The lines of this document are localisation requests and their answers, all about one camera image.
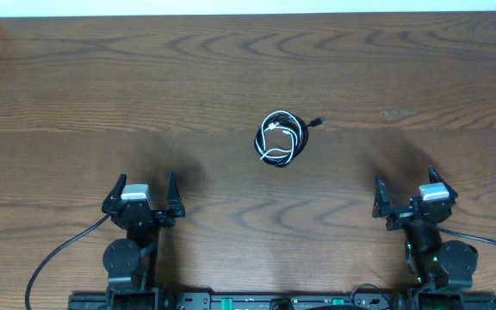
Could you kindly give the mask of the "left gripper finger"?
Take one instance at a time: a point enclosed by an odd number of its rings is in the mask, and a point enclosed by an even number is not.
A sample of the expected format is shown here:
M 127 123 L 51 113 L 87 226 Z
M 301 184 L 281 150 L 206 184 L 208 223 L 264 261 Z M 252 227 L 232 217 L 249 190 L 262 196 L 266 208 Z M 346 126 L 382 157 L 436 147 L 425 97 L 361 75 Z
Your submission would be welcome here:
M 183 204 L 183 200 L 179 194 L 177 188 L 176 175 L 173 171 L 169 173 L 169 177 L 168 177 L 168 189 L 167 189 L 166 201 L 169 205 L 171 212 L 175 217 L 185 216 L 185 207 Z
M 122 191 L 127 182 L 127 175 L 120 174 L 115 186 L 110 190 L 107 197 L 102 202 L 102 211 L 105 214 L 117 214 L 124 205 L 121 199 Z

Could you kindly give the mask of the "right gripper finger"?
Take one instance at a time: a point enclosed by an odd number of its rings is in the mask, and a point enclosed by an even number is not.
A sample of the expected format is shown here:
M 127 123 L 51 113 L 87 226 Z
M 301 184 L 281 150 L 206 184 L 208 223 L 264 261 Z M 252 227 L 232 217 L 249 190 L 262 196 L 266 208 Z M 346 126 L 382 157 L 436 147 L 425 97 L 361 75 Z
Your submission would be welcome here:
M 373 218 L 386 217 L 391 212 L 391 199 L 386 184 L 380 176 L 375 177 L 375 200 L 372 210 Z
M 442 183 L 449 192 L 450 199 L 456 199 L 458 197 L 458 193 L 446 181 L 443 180 L 443 178 L 439 175 L 439 173 L 433 166 L 430 165 L 427 170 L 430 183 Z

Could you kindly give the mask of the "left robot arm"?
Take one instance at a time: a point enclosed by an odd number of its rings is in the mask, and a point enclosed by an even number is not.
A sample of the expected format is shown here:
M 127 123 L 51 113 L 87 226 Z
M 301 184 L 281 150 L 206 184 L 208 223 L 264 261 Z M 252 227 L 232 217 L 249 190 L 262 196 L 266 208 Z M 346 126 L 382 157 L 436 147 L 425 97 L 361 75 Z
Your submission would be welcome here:
M 159 233 L 185 216 L 174 173 L 168 176 L 168 207 L 152 206 L 149 186 L 127 184 L 119 176 L 102 203 L 102 212 L 126 231 L 105 249 L 102 264 L 108 272 L 107 309 L 174 309 L 176 298 L 154 279 Z

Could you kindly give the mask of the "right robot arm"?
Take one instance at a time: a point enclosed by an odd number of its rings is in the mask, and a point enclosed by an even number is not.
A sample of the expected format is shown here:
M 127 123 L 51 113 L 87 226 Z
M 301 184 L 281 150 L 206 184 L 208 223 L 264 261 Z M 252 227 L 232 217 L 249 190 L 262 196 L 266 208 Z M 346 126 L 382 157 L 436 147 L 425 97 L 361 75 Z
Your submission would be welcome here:
M 431 166 L 428 177 L 419 195 L 402 207 L 393 205 L 385 181 L 375 178 L 372 216 L 384 218 L 389 231 L 404 232 L 407 268 L 419 281 L 392 294 L 391 309 L 463 309 L 463 293 L 473 285 L 477 250 L 462 241 L 442 241 L 437 226 L 452 215 L 458 194 Z

